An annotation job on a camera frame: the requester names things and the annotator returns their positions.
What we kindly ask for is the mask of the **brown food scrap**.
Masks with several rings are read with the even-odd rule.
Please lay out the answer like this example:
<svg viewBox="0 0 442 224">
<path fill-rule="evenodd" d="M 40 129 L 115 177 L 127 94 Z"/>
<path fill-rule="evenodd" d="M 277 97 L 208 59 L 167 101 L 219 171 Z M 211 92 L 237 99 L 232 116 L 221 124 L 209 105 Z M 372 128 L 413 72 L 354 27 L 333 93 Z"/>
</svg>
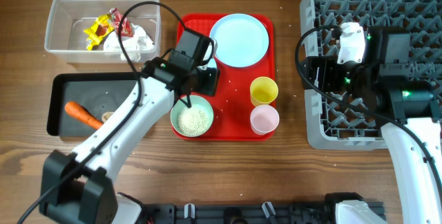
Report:
<svg viewBox="0 0 442 224">
<path fill-rule="evenodd" d="M 102 115 L 102 122 L 106 122 L 111 116 L 113 112 L 107 111 Z"/>
</svg>

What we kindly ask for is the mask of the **yellow foil wrapper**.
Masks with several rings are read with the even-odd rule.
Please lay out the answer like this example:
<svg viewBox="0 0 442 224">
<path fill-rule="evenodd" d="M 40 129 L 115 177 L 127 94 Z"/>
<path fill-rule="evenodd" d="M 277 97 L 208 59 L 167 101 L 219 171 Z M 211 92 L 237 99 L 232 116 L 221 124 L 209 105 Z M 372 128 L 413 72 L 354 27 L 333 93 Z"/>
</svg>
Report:
<svg viewBox="0 0 442 224">
<path fill-rule="evenodd" d="M 114 27 L 111 24 L 110 14 L 100 15 L 90 28 L 84 30 L 84 33 L 88 35 L 86 39 L 86 49 L 92 50 L 95 46 L 101 44 L 101 42 L 114 31 Z"/>
</svg>

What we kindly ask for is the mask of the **green bowl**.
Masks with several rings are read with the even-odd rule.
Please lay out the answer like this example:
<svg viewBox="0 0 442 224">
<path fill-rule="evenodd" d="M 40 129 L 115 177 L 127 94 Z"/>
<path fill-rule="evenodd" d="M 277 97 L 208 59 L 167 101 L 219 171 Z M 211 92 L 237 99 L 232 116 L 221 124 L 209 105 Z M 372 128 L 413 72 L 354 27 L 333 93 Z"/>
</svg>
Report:
<svg viewBox="0 0 442 224">
<path fill-rule="evenodd" d="M 213 121 L 214 121 L 214 112 L 213 112 L 213 108 L 212 108 L 212 106 L 211 106 L 211 104 L 205 99 L 205 98 L 203 98 L 203 97 L 201 97 L 201 96 L 198 96 L 198 95 L 191 95 L 190 96 L 190 100 L 191 100 L 191 107 L 192 106 L 201 106 L 201 107 L 203 107 L 207 112 L 208 112 L 208 114 L 209 114 L 209 117 L 210 117 L 210 121 L 211 121 L 211 123 L 210 123 L 210 125 L 209 125 L 209 128 L 203 133 L 203 134 L 205 134 L 210 128 L 211 128 L 211 125 L 213 124 Z M 182 135 L 182 136 L 184 136 L 184 137 L 188 137 L 188 138 L 196 138 L 196 137 L 198 137 L 198 136 L 196 136 L 196 137 L 190 137 L 190 136 L 185 136 L 180 130 L 179 130 L 179 128 L 178 128 L 178 126 L 177 126 L 177 115 L 178 115 L 178 113 L 183 109 L 183 108 L 191 108 L 191 107 L 187 107 L 182 101 L 178 101 L 177 103 L 176 103 L 176 105 L 172 108 L 172 110 L 171 110 L 171 124 L 172 124 L 172 127 L 173 127 L 173 129 L 175 130 L 175 131 L 177 131 L 180 135 Z"/>
</svg>

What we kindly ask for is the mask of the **black plastic tray bin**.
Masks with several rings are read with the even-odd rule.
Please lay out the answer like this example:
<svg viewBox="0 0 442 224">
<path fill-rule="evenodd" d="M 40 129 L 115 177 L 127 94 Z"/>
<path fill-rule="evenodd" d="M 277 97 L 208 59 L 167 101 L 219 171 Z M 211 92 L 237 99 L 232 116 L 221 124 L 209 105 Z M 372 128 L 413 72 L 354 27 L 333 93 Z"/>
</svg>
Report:
<svg viewBox="0 0 442 224">
<path fill-rule="evenodd" d="M 66 73 L 57 75 L 52 92 L 46 130 L 51 136 L 91 136 L 94 128 L 65 112 L 65 105 L 74 101 L 98 120 L 106 112 L 115 111 L 136 84 L 131 72 Z"/>
</svg>

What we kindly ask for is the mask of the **white rice pile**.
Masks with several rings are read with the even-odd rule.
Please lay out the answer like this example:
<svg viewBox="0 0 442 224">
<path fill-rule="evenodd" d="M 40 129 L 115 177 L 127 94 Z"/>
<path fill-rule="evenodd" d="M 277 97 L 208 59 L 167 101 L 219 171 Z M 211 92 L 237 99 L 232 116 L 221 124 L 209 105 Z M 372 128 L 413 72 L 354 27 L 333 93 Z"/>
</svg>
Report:
<svg viewBox="0 0 442 224">
<path fill-rule="evenodd" d="M 208 112 L 201 106 L 185 107 L 177 115 L 177 126 L 185 136 L 202 135 L 210 123 Z"/>
</svg>

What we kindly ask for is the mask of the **clear plastic bin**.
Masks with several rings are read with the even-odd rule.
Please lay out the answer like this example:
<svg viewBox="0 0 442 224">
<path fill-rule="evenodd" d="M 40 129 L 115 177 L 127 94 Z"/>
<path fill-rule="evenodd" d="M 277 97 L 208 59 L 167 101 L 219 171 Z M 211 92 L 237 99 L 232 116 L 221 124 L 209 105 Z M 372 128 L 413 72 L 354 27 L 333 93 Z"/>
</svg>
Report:
<svg viewBox="0 0 442 224">
<path fill-rule="evenodd" d="M 53 0 L 44 48 L 68 63 L 120 63 L 118 21 L 131 6 L 159 0 Z M 133 62 L 160 55 L 160 7 L 140 6 L 122 24 L 124 48 Z"/>
</svg>

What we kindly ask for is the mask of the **light blue bowl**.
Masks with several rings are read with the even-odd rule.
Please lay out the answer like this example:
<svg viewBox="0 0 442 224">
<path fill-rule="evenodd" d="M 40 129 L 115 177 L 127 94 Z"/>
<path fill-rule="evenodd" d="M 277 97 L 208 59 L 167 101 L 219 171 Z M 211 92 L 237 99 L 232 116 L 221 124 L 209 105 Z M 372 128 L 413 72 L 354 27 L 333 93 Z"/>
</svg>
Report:
<svg viewBox="0 0 442 224">
<path fill-rule="evenodd" d="M 200 69 L 201 71 L 206 71 L 210 68 L 217 68 L 216 60 L 214 57 L 209 59 L 207 64 L 205 64 L 203 66 L 198 66 L 198 69 Z"/>
</svg>

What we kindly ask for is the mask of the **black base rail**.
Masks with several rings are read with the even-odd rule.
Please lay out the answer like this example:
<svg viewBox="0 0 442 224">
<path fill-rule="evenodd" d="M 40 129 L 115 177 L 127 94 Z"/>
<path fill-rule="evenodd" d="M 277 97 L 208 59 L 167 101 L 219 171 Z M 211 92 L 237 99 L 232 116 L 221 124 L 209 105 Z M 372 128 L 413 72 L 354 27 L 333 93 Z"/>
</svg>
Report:
<svg viewBox="0 0 442 224">
<path fill-rule="evenodd" d="M 306 202 L 258 205 L 152 204 L 142 208 L 138 223 L 143 224 L 212 224 L 212 223 L 336 223 L 330 203 Z"/>
</svg>

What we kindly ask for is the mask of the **red serving tray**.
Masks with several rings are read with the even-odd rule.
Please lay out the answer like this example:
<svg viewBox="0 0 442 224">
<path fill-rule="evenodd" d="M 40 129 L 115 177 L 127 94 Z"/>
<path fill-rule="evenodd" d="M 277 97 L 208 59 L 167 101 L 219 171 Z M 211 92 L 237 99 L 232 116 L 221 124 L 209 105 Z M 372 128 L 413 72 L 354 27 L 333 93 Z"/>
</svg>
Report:
<svg viewBox="0 0 442 224">
<path fill-rule="evenodd" d="M 238 141 L 238 142 L 264 142 L 274 132 L 258 135 L 252 131 L 250 114 L 254 109 L 250 98 L 250 84 L 261 76 L 275 77 L 273 24 L 264 16 L 254 14 L 269 35 L 269 48 L 264 57 L 253 66 L 247 68 L 234 68 L 216 62 L 220 70 L 218 86 L 213 97 L 204 96 L 214 112 L 214 119 L 210 129 L 201 136 L 192 138 L 192 141 Z"/>
</svg>

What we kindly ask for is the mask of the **light blue plate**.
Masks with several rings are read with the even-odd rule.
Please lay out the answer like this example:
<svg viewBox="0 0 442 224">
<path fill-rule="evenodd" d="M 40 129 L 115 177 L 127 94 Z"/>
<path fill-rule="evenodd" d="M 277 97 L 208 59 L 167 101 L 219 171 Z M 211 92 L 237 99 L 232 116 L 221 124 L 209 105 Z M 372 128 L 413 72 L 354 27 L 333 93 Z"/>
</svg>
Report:
<svg viewBox="0 0 442 224">
<path fill-rule="evenodd" d="M 216 41 L 215 57 L 234 68 L 246 68 L 258 63 L 269 48 L 269 34 L 255 17 L 230 14 L 213 25 L 210 38 Z"/>
</svg>

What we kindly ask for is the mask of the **yellow plastic cup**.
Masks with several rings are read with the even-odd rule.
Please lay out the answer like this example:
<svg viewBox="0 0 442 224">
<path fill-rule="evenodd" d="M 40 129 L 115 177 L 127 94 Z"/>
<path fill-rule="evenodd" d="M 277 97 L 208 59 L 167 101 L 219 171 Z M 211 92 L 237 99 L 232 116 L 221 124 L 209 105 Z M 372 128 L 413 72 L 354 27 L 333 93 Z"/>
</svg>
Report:
<svg viewBox="0 0 442 224">
<path fill-rule="evenodd" d="M 270 77 L 257 77 L 250 85 L 251 103 L 254 106 L 271 104 L 278 94 L 278 85 Z"/>
</svg>

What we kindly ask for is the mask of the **pink plastic cup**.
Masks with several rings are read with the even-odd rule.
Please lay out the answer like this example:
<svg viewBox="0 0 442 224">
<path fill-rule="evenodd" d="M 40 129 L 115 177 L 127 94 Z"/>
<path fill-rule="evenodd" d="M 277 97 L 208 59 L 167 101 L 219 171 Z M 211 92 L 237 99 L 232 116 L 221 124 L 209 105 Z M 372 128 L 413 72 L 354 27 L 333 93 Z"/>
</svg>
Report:
<svg viewBox="0 0 442 224">
<path fill-rule="evenodd" d="M 258 135 L 265 135 L 274 131 L 280 122 L 279 113 L 270 105 L 257 106 L 250 115 L 252 131 Z"/>
</svg>

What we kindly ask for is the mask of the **orange carrot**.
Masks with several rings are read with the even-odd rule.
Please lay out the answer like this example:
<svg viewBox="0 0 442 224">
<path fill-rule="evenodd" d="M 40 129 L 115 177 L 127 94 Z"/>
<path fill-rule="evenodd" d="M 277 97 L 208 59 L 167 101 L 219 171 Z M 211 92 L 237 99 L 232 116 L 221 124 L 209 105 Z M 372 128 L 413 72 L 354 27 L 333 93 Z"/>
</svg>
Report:
<svg viewBox="0 0 442 224">
<path fill-rule="evenodd" d="M 84 107 L 82 107 L 80 104 L 76 102 L 73 101 L 67 102 L 65 104 L 64 110 L 70 117 L 94 129 L 99 129 L 103 125 L 101 121 L 99 121 L 97 118 L 92 116 L 89 112 L 87 112 L 87 110 Z"/>
</svg>

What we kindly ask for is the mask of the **red foil wrapper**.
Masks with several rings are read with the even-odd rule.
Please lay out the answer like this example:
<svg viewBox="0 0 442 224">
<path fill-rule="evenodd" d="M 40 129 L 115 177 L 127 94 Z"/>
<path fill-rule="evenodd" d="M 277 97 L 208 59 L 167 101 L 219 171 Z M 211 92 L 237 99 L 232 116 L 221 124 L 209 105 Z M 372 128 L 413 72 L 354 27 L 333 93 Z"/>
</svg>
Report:
<svg viewBox="0 0 442 224">
<path fill-rule="evenodd" d="M 117 8 L 111 8 L 109 11 L 112 27 L 122 37 L 133 37 L 134 32 L 132 25 L 128 19 L 122 20 L 123 15 Z"/>
</svg>

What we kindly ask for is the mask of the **white tissue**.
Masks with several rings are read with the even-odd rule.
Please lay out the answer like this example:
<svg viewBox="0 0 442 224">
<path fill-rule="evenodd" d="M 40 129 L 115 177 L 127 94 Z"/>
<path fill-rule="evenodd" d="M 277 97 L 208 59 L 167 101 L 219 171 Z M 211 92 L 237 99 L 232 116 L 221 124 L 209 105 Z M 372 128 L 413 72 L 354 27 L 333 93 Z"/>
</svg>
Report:
<svg viewBox="0 0 442 224">
<path fill-rule="evenodd" d="M 128 53 L 129 58 L 133 62 L 138 62 L 141 60 L 141 51 L 150 51 L 155 47 L 152 39 L 146 34 L 145 30 L 136 24 L 131 24 L 131 28 L 133 31 L 132 37 L 122 36 L 122 43 L 126 52 Z M 117 38 L 117 31 L 114 30 L 110 33 L 106 40 L 104 41 L 103 50 L 106 52 L 118 51 L 121 52 L 121 47 Z"/>
</svg>

